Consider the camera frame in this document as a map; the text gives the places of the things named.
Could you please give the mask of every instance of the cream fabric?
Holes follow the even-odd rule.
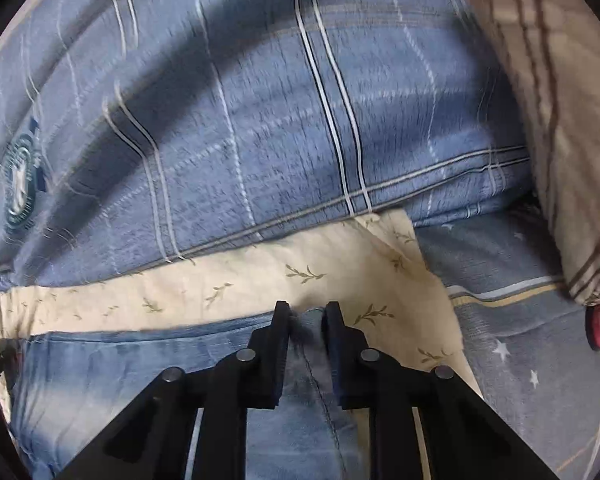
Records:
[[[402,210],[108,282],[12,288],[0,293],[0,338],[190,326],[267,312],[277,300],[296,310],[339,301],[370,346],[412,368],[444,362],[479,392],[445,287],[427,270]],[[0,399],[9,416],[3,383]]]
[[[571,295],[600,303],[600,22],[583,0],[469,0],[512,81]]]

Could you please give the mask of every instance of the star print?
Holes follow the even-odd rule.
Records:
[[[499,340],[496,339],[496,343],[498,344],[497,348],[493,351],[494,354],[500,354],[500,358],[502,359],[502,362],[505,361],[505,358],[508,355],[511,355],[509,350],[507,350],[507,345],[505,343],[500,342]]]
[[[540,384],[540,381],[538,381],[538,372],[531,370],[531,378],[529,379],[529,382],[533,384],[534,390],[538,387],[538,384]]]

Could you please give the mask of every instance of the metal rivet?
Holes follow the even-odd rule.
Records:
[[[436,376],[440,379],[450,379],[454,376],[453,369],[446,365],[436,366],[433,371],[436,373]]]
[[[380,352],[375,348],[365,348],[360,352],[360,358],[367,363],[373,363],[380,358]]]
[[[173,383],[173,381],[179,380],[184,375],[184,370],[182,368],[178,368],[177,366],[172,366],[167,368],[162,372],[162,380],[168,383]]]
[[[255,350],[251,350],[251,348],[243,348],[242,350],[238,350],[236,352],[235,357],[238,359],[238,361],[242,361],[243,363],[246,363],[248,361],[253,361],[253,359],[255,359],[256,352],[255,352]]]

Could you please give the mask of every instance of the blue blanket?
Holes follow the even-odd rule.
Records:
[[[464,0],[43,0],[0,51],[0,290],[531,185]]]

